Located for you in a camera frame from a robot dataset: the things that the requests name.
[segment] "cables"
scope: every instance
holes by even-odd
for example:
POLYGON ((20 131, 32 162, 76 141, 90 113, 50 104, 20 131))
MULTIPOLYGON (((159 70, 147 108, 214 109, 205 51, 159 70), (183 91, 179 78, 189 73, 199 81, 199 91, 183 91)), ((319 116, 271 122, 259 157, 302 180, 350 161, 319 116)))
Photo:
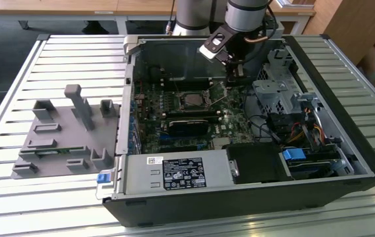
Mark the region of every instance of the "cables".
POLYGON ((246 119, 247 119, 247 121, 251 123, 251 125, 254 126, 254 127, 257 127, 258 129, 259 129, 259 131, 262 132, 266 132, 266 134, 267 135, 270 135, 270 137, 277 141, 277 142, 282 142, 282 140, 281 140, 281 138, 271 132, 271 131, 269 131, 269 130, 266 130, 265 128, 262 128, 262 126, 259 126, 258 124, 255 124, 253 121, 251 121, 251 118, 253 117, 261 117, 261 118, 263 118, 265 116, 263 115, 253 115, 253 116, 247 116, 247 113, 246 113, 246 104, 247 104, 247 98, 249 98, 249 96, 247 96, 247 90, 249 90, 249 88, 246 89, 246 98, 245 98, 245 104, 243 104, 243 113, 245 113, 245 117, 246 117, 246 119))
POLYGON ((314 128, 319 131, 319 139, 321 139, 322 144, 325 145, 325 133, 323 133, 323 129, 322 129, 317 124, 314 124, 314 128))
POLYGON ((172 21, 172 13, 174 13, 174 4, 175 4, 175 0, 172 0, 172 6, 171 6, 171 14, 170 14, 170 20, 166 26, 166 35, 172 35, 172 31, 171 31, 171 21, 172 21))

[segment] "white sticker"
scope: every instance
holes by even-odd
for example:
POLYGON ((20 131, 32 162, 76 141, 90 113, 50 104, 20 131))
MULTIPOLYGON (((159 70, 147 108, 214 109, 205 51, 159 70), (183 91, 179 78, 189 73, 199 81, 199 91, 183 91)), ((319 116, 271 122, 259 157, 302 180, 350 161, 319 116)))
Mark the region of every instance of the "white sticker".
POLYGON ((95 11, 95 14, 114 14, 114 11, 95 11))
POLYGON ((147 164, 162 164, 163 157, 147 157, 147 164))

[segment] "black cable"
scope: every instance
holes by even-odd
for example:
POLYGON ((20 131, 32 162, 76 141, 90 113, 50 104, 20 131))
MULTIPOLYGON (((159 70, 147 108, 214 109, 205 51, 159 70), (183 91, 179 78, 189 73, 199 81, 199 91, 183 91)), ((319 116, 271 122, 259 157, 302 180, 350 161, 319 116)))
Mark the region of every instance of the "black cable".
POLYGON ((170 20, 168 21, 171 21, 171 19, 172 19, 174 3, 175 3, 175 0, 172 0, 171 14, 170 14, 170 20))
POLYGON ((239 60, 239 61, 230 62, 230 64, 239 65, 239 64, 246 64, 249 61, 251 61, 262 53, 266 43, 267 41, 262 42, 259 50, 255 51, 255 53, 249 58, 246 58, 243 61, 239 60))
POLYGON ((282 142, 281 138, 273 133, 270 132, 269 130, 266 130, 265 128, 262 128, 262 126, 259 126, 258 124, 255 124, 253 121, 251 121, 251 118, 253 117, 261 117, 263 115, 253 115, 253 116, 247 116, 247 113, 246 113, 246 103, 247 103, 247 91, 249 91, 249 88, 246 89, 246 98, 245 98, 245 103, 243 103, 243 113, 245 113, 245 117, 247 119, 247 121, 251 123, 253 126, 255 126, 261 131, 266 132, 267 135, 271 136, 271 138, 277 141, 277 142, 282 142))

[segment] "warning label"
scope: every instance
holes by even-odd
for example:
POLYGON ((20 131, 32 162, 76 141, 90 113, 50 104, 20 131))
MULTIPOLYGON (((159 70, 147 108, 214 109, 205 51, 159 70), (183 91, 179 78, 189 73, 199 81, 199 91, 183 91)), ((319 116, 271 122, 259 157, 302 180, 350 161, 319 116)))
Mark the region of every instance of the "warning label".
POLYGON ((166 190, 203 188, 207 186, 202 158, 162 161, 166 190))

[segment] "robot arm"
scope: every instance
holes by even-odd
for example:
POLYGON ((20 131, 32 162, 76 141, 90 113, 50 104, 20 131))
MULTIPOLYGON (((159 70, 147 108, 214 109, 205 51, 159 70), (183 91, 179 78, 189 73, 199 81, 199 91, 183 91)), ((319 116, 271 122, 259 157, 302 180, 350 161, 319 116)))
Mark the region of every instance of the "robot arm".
POLYGON ((213 33, 201 47, 202 54, 218 59, 229 66, 245 64, 251 51, 249 44, 265 42, 275 33, 266 36, 265 16, 273 0, 229 0, 225 24, 213 33))

